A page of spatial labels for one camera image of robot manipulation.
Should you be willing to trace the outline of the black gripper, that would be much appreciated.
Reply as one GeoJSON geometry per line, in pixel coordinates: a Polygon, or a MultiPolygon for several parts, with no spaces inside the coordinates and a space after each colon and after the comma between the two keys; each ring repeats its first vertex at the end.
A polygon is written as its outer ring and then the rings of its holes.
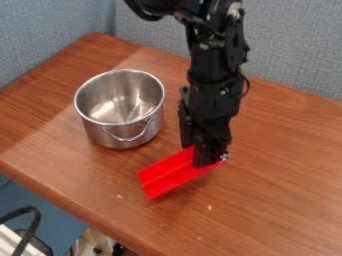
{"type": "Polygon", "coordinates": [[[181,147],[193,144],[192,165],[205,167],[227,159],[231,144],[229,121],[239,112],[245,77],[236,72],[217,81],[189,85],[180,89],[178,129],[181,147]]]}

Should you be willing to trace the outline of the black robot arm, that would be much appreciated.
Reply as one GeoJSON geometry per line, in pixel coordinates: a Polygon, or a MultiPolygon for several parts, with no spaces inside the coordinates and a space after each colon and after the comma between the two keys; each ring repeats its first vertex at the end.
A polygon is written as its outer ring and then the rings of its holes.
{"type": "Polygon", "coordinates": [[[241,0],[124,2],[142,20],[154,22],[170,16],[184,25],[190,64],[188,84],[180,89],[180,141],[193,149],[192,166],[201,168],[228,157],[229,121],[249,89],[240,70],[249,51],[241,0]]]}

